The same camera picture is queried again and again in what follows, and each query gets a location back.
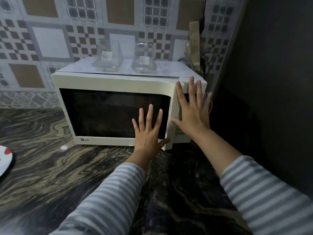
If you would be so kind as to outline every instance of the white microwave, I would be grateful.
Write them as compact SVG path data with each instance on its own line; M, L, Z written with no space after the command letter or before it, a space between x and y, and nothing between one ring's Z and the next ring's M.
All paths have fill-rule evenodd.
M194 76L195 84L201 80L205 92L207 82L200 75L181 62L167 61L156 61L153 74L137 73L131 67L132 59L124 59L116 72L105 72L92 66L95 60L82 59L51 76L76 143L134 146L132 119L138 123L143 108L146 120L149 104L153 104L152 125L159 109L163 110L159 140L171 140L163 150L171 149L173 143L190 142L170 122L181 118L175 84L180 81L187 93L189 77Z

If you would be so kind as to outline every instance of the finger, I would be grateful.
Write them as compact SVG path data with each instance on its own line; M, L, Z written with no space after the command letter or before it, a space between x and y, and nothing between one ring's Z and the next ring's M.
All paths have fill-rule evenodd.
M159 114L157 116L156 124L154 125L154 129L155 130L159 130L160 129L161 123L162 123L162 117L163 117L163 110L160 109L159 110Z
M135 129L135 135L137 135L139 133L139 128L138 128L138 125L136 123L136 120L132 119L131 121L133 122L133 126L134 126L134 129Z
M182 125L182 122L178 119L171 119L171 122L174 123L175 125L177 125L179 128Z
M195 88L194 88L194 77L189 78L188 87L189 87L189 103L191 106L195 106L196 97L195 97Z
M201 81L197 81L197 105L199 108L202 107L202 87Z
M177 96L178 96L178 100L179 103L181 105L182 108L186 107L188 105L185 95L184 95L184 91L182 90L182 85L180 84L180 82L176 82L176 91L177 91Z
M207 99L205 100L204 106L203 106L203 111L206 113L209 113L209 107L210 107L210 102L212 98L212 92L210 92L207 96Z
M143 120L143 108L139 109L139 130L140 132L145 130L145 122Z
M152 114L153 114L153 105L149 105L149 110L147 114L147 122L146 122L146 130L151 130L151 122L152 122Z
M168 142L170 142L171 140L169 138L165 138L163 139L161 142L158 143L160 149L165 145L167 144Z

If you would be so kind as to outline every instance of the plate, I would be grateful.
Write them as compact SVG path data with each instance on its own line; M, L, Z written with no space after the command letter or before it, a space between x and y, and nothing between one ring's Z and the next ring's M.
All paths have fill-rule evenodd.
M11 149L0 145L0 176L7 170L12 161Z

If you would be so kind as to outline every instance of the gray and white striped sleeve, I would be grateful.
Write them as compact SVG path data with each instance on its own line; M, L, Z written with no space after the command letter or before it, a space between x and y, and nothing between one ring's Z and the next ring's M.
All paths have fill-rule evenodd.
M127 234L144 181L142 168L122 163L50 235Z
M237 158L220 182L253 234L313 234L313 201L253 158Z

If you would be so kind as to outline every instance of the clear plastic container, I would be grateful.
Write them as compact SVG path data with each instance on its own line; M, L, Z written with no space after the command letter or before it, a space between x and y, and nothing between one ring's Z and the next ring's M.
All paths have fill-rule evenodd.
M100 40L97 50L97 60L94 67L103 68L104 71L117 71L123 62L123 53L117 40Z
M156 70L153 43L136 43L131 67L137 72L153 73Z

